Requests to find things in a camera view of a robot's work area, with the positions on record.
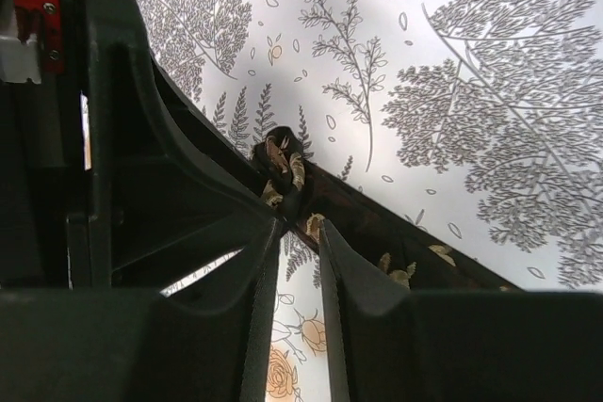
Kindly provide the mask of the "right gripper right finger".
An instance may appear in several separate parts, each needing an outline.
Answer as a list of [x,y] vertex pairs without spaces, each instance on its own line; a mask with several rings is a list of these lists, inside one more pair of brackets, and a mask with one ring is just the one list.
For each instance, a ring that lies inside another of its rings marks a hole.
[[602,296],[408,290],[330,222],[320,272],[334,401],[598,401]]

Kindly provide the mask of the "black gold floral tie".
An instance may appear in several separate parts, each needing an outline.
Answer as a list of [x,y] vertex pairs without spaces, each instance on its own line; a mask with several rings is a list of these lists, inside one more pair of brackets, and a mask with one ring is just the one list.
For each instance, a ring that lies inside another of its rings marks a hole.
[[252,163],[266,179],[264,203],[312,250],[318,249],[322,223],[330,221],[354,251],[410,289],[517,288],[308,161],[287,127],[260,138]]

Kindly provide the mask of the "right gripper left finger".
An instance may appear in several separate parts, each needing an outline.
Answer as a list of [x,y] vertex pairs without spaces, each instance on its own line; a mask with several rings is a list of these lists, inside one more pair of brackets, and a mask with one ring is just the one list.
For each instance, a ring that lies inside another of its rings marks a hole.
[[154,289],[1,293],[5,401],[261,401],[278,248],[270,221],[169,297]]

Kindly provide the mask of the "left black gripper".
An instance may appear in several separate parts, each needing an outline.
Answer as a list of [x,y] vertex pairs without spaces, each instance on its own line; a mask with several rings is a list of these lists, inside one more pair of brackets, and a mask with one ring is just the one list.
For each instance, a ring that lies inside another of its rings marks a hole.
[[136,0],[1,0],[1,286],[276,283],[261,177],[171,83]]

